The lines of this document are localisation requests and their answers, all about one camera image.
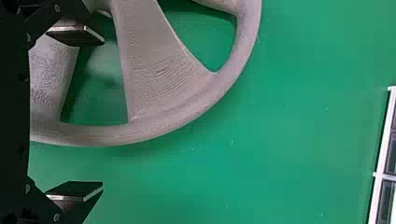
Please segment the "green surface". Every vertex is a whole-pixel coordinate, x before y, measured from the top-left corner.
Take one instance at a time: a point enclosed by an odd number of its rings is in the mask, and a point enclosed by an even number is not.
[[[234,20],[187,0],[162,5],[219,69]],[[396,84],[395,11],[394,0],[266,0],[246,71],[201,118],[125,147],[32,143],[30,176],[42,189],[104,181],[87,223],[364,223]],[[107,43],[81,51],[63,120],[126,122],[114,28],[96,21]]]

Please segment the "textured surface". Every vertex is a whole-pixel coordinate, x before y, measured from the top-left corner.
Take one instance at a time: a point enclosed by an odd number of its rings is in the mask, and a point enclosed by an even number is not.
[[[219,69],[233,45],[231,17],[162,2],[191,52]],[[247,68],[215,107],[174,133],[125,147],[33,143],[38,186],[104,181],[87,224],[365,223],[387,87],[396,84],[396,2],[265,5]],[[80,51],[64,121],[126,121],[114,29],[98,23],[107,43]]]
[[[102,9],[86,1],[91,11]],[[261,0],[196,0],[237,18],[229,60],[207,70],[172,29],[157,0],[108,0],[120,47],[127,124],[77,126],[61,123],[59,114],[73,75],[77,49],[55,45],[44,36],[31,52],[31,139],[65,146],[119,146],[169,133],[214,105],[243,71],[257,38]]]

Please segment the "black metal frame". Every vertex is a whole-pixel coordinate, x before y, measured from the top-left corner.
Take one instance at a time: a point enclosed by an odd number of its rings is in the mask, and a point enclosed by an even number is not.
[[[67,182],[43,193],[27,177],[28,50],[61,18],[85,24],[89,17],[90,11],[81,0],[0,0],[0,95],[4,97],[0,118],[5,132],[0,148],[0,224],[82,223],[103,193],[100,182]],[[93,197],[84,200],[94,192]],[[51,199],[49,193],[65,196]]]

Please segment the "screw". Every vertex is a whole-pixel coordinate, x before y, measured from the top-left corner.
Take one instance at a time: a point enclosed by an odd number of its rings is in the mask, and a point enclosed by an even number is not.
[[[55,216],[53,216],[53,222],[58,222],[59,219],[61,219],[61,215],[55,214]]]
[[[61,7],[59,7],[58,5],[55,5],[54,8],[55,8],[55,11],[56,11],[57,13],[60,13],[60,12],[61,12]]]
[[[28,194],[29,192],[30,192],[30,185],[26,185],[25,194]]]
[[[32,41],[32,37],[29,34],[26,34],[26,38],[28,43]]]

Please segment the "wheel rim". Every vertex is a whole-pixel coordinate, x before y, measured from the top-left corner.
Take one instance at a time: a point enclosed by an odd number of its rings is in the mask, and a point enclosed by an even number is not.
[[[242,73],[254,47],[262,0],[196,0],[232,13],[237,33],[229,60],[208,71],[185,47],[156,0],[109,0],[120,48],[128,123],[88,126],[60,122],[78,56],[42,36],[30,51],[31,140],[63,146],[118,146],[154,138],[184,126],[214,105]]]

